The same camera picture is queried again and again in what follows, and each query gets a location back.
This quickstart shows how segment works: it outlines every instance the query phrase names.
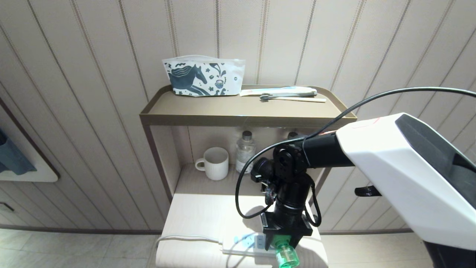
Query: wooden shelf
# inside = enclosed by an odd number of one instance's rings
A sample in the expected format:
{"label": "wooden shelf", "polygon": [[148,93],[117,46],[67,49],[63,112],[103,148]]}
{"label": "wooden shelf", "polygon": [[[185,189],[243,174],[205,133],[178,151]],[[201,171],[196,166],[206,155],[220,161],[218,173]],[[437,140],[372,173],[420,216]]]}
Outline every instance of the wooden shelf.
{"label": "wooden shelf", "polygon": [[[275,88],[285,85],[243,85],[242,89]],[[189,97],[177,96],[171,85],[161,88],[140,114],[143,125],[250,126],[318,128],[346,109],[329,90],[317,89],[316,98],[325,103],[271,100],[262,103],[257,96]],[[354,122],[350,113],[332,126]]]}

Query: white pouch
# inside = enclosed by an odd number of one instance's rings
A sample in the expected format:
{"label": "white pouch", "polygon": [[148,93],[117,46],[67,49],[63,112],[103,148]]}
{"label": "white pouch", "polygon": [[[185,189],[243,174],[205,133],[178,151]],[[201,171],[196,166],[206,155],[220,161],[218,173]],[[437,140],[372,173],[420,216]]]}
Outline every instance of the white pouch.
{"label": "white pouch", "polygon": [[241,91],[245,60],[190,55],[162,62],[177,95],[238,95]]}

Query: baseboard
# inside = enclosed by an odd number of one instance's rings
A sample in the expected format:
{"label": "baseboard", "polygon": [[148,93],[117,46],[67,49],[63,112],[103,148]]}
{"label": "baseboard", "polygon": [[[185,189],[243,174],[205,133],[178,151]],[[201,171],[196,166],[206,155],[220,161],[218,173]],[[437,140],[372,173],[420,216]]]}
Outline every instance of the baseboard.
{"label": "baseboard", "polygon": [[398,234],[413,233],[412,229],[389,229],[389,230],[352,230],[352,231],[319,231],[321,235],[379,235],[379,234]]}
{"label": "baseboard", "polygon": [[1,229],[12,229],[22,231],[51,232],[51,233],[73,233],[73,234],[103,234],[103,235],[161,235],[160,230],[97,230],[97,229],[62,229],[48,227],[26,227],[13,225],[0,225]]}

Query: striped wall panel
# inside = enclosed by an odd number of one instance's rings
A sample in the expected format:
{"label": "striped wall panel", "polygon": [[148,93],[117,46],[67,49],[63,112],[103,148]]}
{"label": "striped wall panel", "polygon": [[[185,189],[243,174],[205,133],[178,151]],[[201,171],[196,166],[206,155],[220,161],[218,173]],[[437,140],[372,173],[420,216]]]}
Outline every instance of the striped wall panel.
{"label": "striped wall panel", "polygon": [[[475,13],[468,0],[1,1],[0,98],[61,178],[0,182],[16,209],[0,225],[163,228],[170,202],[138,117],[169,83],[162,59],[245,59],[245,83],[322,86],[346,105],[405,86],[476,91]],[[357,116],[398,112],[476,161],[475,100],[408,93]],[[166,131],[189,140],[186,126]],[[408,228],[384,197],[354,196],[369,184],[334,168],[318,195],[321,230]]]}

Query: mug handle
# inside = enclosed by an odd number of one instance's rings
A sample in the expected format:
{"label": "mug handle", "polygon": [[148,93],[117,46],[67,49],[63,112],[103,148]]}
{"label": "mug handle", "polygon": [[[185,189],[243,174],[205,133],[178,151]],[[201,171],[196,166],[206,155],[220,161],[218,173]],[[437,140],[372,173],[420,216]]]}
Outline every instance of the mug handle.
{"label": "mug handle", "polygon": [[199,160],[197,160],[195,162],[195,168],[198,169],[199,171],[205,171],[205,167],[204,166],[198,166],[198,164],[200,163],[205,163],[205,159],[204,158],[200,158]]}

